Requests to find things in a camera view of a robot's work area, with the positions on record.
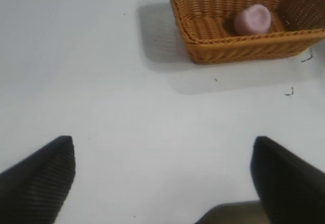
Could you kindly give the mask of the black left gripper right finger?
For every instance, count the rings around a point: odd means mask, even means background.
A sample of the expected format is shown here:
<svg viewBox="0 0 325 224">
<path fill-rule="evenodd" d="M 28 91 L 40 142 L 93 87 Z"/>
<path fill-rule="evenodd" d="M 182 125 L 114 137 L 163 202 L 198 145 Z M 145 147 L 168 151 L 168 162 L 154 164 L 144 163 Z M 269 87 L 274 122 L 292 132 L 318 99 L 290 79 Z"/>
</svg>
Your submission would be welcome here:
<svg viewBox="0 0 325 224">
<path fill-rule="evenodd" d="M 324 223 L 324 173 L 272 139 L 259 136 L 250 171 L 271 223 Z"/>
</svg>

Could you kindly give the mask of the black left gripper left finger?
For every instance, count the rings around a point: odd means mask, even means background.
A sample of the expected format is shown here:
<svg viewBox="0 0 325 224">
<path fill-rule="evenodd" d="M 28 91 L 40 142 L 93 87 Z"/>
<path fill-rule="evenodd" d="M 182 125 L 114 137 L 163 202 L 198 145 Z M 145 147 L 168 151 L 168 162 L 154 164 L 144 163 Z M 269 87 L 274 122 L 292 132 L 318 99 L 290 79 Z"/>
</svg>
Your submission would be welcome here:
<svg viewBox="0 0 325 224">
<path fill-rule="evenodd" d="M 71 136 L 59 136 L 1 173 L 1 223 L 55 223 L 76 175 Z"/>
</svg>

